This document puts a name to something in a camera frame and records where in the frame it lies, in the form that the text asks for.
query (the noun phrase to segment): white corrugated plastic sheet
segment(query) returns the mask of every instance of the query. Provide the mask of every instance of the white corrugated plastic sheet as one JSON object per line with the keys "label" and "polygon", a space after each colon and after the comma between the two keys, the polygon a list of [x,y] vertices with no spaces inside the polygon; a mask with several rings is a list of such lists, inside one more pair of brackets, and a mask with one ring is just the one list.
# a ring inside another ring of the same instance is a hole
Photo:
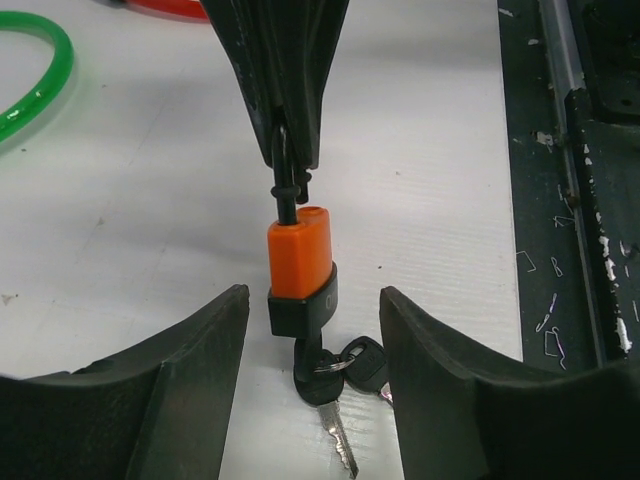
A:
{"label": "white corrugated plastic sheet", "polygon": [[[0,145],[0,371],[77,369],[246,283],[220,478],[346,479],[293,388],[292,341],[270,335],[272,172],[211,27],[106,0],[0,3],[58,22],[77,51],[46,121]],[[0,108],[50,56],[37,39],[0,32]],[[320,163],[311,198],[332,213],[340,272],[330,349],[379,339],[379,290],[395,285],[521,357],[495,0],[353,0]],[[359,478],[401,479],[391,409],[348,387],[341,400]]]}

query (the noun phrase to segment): black rubber part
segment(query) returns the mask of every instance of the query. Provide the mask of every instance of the black rubber part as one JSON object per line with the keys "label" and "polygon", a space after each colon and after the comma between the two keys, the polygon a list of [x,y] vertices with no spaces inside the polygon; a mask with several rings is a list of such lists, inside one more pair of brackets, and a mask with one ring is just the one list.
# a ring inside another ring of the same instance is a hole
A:
{"label": "black rubber part", "polygon": [[354,390],[378,393],[389,381],[384,348],[373,338],[363,336],[349,343],[340,354],[340,359],[343,362],[348,361],[357,348],[362,348],[362,351],[353,363],[344,369],[344,379]]}
{"label": "black rubber part", "polygon": [[[340,359],[329,350],[322,351],[322,357],[318,367],[339,362]],[[316,373],[310,382],[298,380],[295,373],[293,383],[300,398],[314,407],[325,405],[340,398],[344,390],[344,377],[342,372]]]}
{"label": "black rubber part", "polygon": [[338,308],[338,267],[333,264],[329,280],[303,300],[268,297],[271,333],[277,337],[317,338]]}

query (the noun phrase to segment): white paint chip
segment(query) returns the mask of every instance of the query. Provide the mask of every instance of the white paint chip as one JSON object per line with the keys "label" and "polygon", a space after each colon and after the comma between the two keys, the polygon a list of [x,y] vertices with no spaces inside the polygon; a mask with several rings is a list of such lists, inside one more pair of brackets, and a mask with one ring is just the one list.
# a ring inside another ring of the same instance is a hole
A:
{"label": "white paint chip", "polygon": [[618,337],[620,337],[620,348],[624,350],[624,353],[629,353],[631,347],[633,346],[633,342],[629,340],[629,335],[627,334],[627,326],[620,317],[617,320],[618,328],[616,328],[616,333]]}
{"label": "white paint chip", "polygon": [[607,258],[610,255],[610,251],[609,251],[609,238],[605,237],[604,235],[602,235],[600,238],[598,238],[598,241],[600,242],[600,244],[602,244],[602,248],[603,248],[603,252],[602,252],[602,256],[604,258]]}
{"label": "white paint chip", "polygon": [[607,276],[609,277],[609,280],[613,282],[616,279],[616,274],[613,271],[613,267],[615,267],[616,264],[613,260],[607,258],[606,262],[604,262],[604,266],[607,269]]}

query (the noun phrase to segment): wire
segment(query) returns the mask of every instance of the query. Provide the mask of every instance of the wire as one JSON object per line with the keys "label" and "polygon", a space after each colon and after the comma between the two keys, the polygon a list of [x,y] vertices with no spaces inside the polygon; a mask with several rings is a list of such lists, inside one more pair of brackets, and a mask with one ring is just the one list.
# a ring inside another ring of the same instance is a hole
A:
{"label": "wire", "polygon": [[180,15],[182,17],[200,18],[207,20],[202,5],[197,0],[127,0],[132,5],[150,8],[159,12]]}

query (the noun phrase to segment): key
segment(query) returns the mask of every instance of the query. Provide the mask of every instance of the key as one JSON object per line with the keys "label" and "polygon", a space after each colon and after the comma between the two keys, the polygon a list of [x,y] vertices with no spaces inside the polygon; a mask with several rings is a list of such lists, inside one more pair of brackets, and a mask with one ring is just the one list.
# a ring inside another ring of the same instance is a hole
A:
{"label": "key", "polygon": [[[328,350],[322,351],[319,367],[338,362],[338,358]],[[355,479],[360,471],[353,456],[353,451],[347,440],[344,425],[340,418],[340,404],[338,398],[344,389],[342,372],[318,373],[310,382],[300,382],[294,376],[294,384],[300,397],[308,404],[317,408],[322,427],[336,442],[336,451],[344,468],[349,470],[350,477]]]}
{"label": "key", "polygon": [[375,393],[393,407],[389,388],[389,370],[382,345],[369,337],[356,338],[340,355],[343,362],[353,360],[344,369],[344,378],[354,390]]}

